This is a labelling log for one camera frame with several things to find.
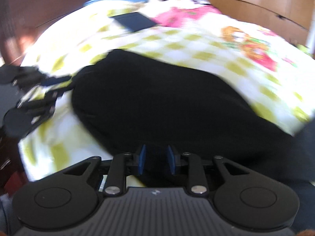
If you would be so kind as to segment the dark blue notebook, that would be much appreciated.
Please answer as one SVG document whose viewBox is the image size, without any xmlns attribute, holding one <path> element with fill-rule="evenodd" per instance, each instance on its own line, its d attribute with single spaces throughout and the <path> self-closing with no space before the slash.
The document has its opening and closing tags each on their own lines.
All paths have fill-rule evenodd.
<svg viewBox="0 0 315 236">
<path fill-rule="evenodd" d="M 143 29 L 155 27 L 157 23 L 139 12 L 132 12 L 112 16 L 116 22 L 125 27 L 130 32 L 137 32 Z"/>
</svg>

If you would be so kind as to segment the black pants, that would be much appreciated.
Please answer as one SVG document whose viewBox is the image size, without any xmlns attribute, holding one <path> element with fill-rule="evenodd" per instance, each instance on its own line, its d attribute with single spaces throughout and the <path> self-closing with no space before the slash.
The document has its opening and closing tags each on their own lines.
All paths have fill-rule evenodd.
<svg viewBox="0 0 315 236">
<path fill-rule="evenodd" d="M 74 113 L 112 155 L 172 145 L 282 182 L 314 180 L 314 123 L 290 136 L 218 76 L 112 50 L 73 83 Z"/>
</svg>

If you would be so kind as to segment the wooden wardrobe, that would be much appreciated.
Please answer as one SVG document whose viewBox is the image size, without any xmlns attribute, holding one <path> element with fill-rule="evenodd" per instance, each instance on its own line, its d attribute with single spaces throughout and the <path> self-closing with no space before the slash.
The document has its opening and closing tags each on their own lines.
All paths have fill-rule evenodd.
<svg viewBox="0 0 315 236">
<path fill-rule="evenodd" d="M 286 41 L 307 47 L 314 0 L 209 0 L 223 14 L 268 28 Z"/>
</svg>

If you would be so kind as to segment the dark wooden headboard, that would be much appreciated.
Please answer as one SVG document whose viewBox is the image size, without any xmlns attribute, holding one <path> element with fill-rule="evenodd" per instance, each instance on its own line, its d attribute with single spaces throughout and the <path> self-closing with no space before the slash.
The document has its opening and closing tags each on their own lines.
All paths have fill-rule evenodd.
<svg viewBox="0 0 315 236">
<path fill-rule="evenodd" d="M 89 0 L 1 0 L 1 55 L 21 65 L 26 50 L 49 26 Z"/>
</svg>

